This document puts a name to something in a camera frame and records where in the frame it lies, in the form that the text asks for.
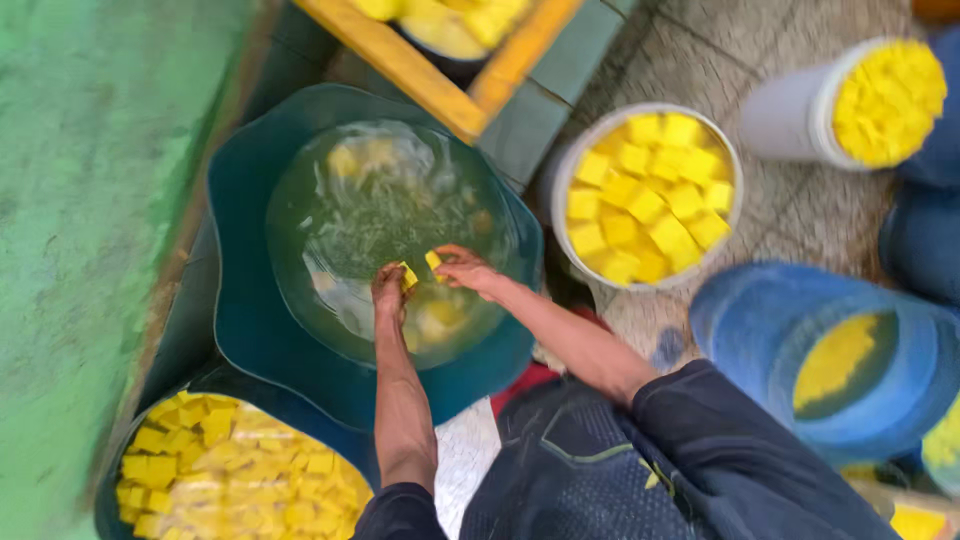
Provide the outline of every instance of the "blue bucket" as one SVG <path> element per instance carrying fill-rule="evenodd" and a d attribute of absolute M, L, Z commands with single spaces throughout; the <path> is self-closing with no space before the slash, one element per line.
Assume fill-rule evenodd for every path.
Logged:
<path fill-rule="evenodd" d="M 794 387 L 807 355 L 836 325 L 865 313 L 897 316 L 885 372 L 829 416 L 795 418 Z M 717 274 L 694 298 L 690 324 L 721 372 L 835 465 L 909 452 L 960 389 L 960 328 L 952 314 L 817 268 L 757 263 Z"/>
<path fill-rule="evenodd" d="M 228 361 L 254 377 L 302 396 L 343 427 L 372 431 L 375 371 L 311 336 L 291 315 L 267 253 L 265 219 L 274 187 L 296 153 L 319 132 L 352 122 L 395 120 L 446 134 L 422 109 L 341 85 L 305 88 L 239 130 L 214 156 L 207 177 L 220 244 L 222 274 L 214 331 Z M 452 141 L 451 144 L 462 144 Z M 534 216 L 483 161 L 514 220 L 511 268 L 520 282 L 539 285 L 543 236 Z M 448 363 L 420 371 L 435 423 L 505 388 L 525 368 L 534 338 L 503 318 L 486 338 Z"/>

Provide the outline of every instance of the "bucket of yellow cubes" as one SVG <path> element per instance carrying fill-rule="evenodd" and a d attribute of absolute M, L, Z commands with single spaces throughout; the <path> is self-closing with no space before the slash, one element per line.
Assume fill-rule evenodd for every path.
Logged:
<path fill-rule="evenodd" d="M 146 414 L 109 478 L 126 524 L 111 539 L 346 540 L 372 497 L 323 443 L 242 400 L 186 390 Z"/>
<path fill-rule="evenodd" d="M 921 149 L 946 97 L 943 66 L 925 43 L 877 37 L 765 82 L 743 104 L 740 135 L 760 158 L 892 167 Z"/>
<path fill-rule="evenodd" d="M 699 112 L 616 110 L 564 155 L 551 192 L 557 240 L 584 273 L 631 290 L 669 288 L 722 250 L 743 203 L 730 140 Z"/>

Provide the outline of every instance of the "soapy water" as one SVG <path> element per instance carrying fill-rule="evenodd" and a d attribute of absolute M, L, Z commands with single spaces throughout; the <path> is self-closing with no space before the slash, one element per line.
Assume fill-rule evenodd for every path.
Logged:
<path fill-rule="evenodd" d="M 438 283 L 423 256 L 456 243 L 507 265 L 516 231 L 493 182 L 472 150 L 431 130 L 383 121 L 322 132 L 267 209 L 268 249 L 291 313 L 327 347 L 374 365 L 370 282 L 383 264 L 404 260 L 420 280 L 403 326 L 414 363 L 451 360 L 504 312 Z"/>

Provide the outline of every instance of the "wooden frame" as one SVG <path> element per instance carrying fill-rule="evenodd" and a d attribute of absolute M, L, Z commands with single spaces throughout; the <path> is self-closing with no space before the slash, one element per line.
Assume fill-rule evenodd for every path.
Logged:
<path fill-rule="evenodd" d="M 350 0 L 295 1 L 467 144 L 483 133 L 584 2 L 539 0 L 463 92 L 413 45 Z"/>

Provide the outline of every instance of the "teal plastic basin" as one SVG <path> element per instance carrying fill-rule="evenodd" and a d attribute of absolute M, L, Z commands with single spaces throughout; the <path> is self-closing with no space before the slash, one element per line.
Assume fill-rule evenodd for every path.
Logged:
<path fill-rule="evenodd" d="M 291 315 L 267 253 L 265 220 L 277 181 L 303 145 L 323 130 L 373 120 L 448 134 L 419 107 L 350 86 L 312 86 L 236 132 L 214 156 L 207 175 L 222 264 L 214 322 L 221 352 L 241 371 L 283 386 L 361 431 L 373 429 L 376 373 L 328 349 Z M 537 220 L 478 151 L 470 155 L 502 191 L 506 217 L 514 220 L 517 256 L 507 273 L 539 285 L 543 237 Z M 509 385 L 523 371 L 533 345 L 530 332 L 508 315 L 477 345 L 420 371 L 434 423 Z"/>

